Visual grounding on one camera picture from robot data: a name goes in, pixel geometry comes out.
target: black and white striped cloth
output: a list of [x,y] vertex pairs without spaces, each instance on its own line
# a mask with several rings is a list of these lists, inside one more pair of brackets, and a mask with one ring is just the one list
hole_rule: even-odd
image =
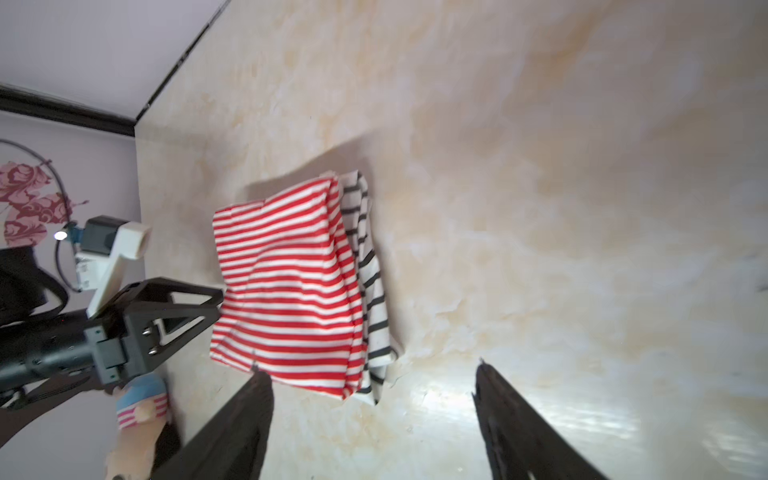
[[371,226],[368,220],[370,197],[366,179],[357,170],[339,176],[343,189],[341,213],[349,246],[352,247],[357,266],[358,284],[363,298],[362,334],[368,343],[368,356],[362,373],[360,390],[354,394],[371,405],[381,399],[386,377],[386,366],[397,360],[399,349],[389,336],[389,317],[386,311],[384,286],[381,281],[379,259],[373,249]]

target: cable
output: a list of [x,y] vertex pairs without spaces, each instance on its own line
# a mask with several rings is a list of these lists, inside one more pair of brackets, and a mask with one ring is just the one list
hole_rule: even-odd
[[[53,174],[53,178],[56,181],[58,192],[61,194],[61,200],[64,202],[64,215],[67,219],[66,227],[73,225],[71,215],[69,214],[69,197],[67,197],[67,192],[66,190],[64,190],[64,184],[61,182],[61,177],[58,176],[58,172],[56,171],[55,168],[53,168],[53,162],[45,160],[45,157],[40,155],[38,152],[32,150],[30,147],[26,147],[25,145],[14,142],[12,140],[6,140],[4,138],[0,138],[0,144],[11,145],[12,147],[16,147],[19,150],[26,152],[27,154],[37,159],[37,161],[39,161],[41,165],[46,166],[51,171],[51,173]],[[61,262],[59,261],[59,255],[58,255],[58,246],[60,242],[61,242],[60,240],[56,240],[56,247],[54,250],[55,259],[56,259],[56,271],[58,275],[61,277],[61,281],[64,282],[67,288],[69,288],[75,293],[80,293],[83,290],[79,288],[74,288],[69,283],[69,281],[64,277],[64,274],[61,271]],[[74,248],[74,243],[70,242],[70,245],[72,246],[72,257],[74,258],[74,256],[77,254],[77,250]]]

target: wall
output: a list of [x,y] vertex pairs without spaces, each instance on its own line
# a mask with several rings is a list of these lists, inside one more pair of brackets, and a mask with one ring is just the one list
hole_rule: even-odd
[[[6,113],[0,113],[0,137],[24,144],[53,160],[68,196],[76,204],[88,201],[74,208],[73,218],[80,225],[101,214],[141,219],[133,138]],[[8,161],[36,162],[21,151],[0,145],[0,166]],[[54,191],[54,184],[49,184],[41,189],[41,194]],[[0,214],[0,222],[5,221],[9,211]],[[46,227],[48,235],[35,248],[35,255],[38,264],[56,277],[52,234],[60,225]],[[71,251],[63,249],[61,253],[62,268],[74,282]],[[143,278],[144,262],[132,262],[125,283]],[[67,310],[85,308],[92,294],[72,294]],[[114,400],[103,392],[81,393],[36,419],[0,449],[2,477],[100,478],[116,431]]]
[[137,126],[189,281],[251,184],[369,165],[407,353],[375,408],[276,386],[264,478],[489,478],[481,357],[609,478],[768,477],[768,5],[321,3],[233,0]]
[[222,0],[0,5],[0,83],[135,118]]

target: black cylinder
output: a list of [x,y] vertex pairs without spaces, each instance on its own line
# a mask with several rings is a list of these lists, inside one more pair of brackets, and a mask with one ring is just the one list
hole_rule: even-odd
[[0,329],[0,392],[93,366],[85,310]]

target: floral wall decal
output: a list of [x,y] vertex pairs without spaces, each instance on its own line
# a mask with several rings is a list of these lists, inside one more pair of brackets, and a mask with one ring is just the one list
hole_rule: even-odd
[[40,190],[51,184],[42,167],[8,162],[0,167],[0,203],[10,210],[3,235],[9,247],[35,246],[48,234],[47,224],[66,223],[77,205],[65,201],[60,193],[41,196]]

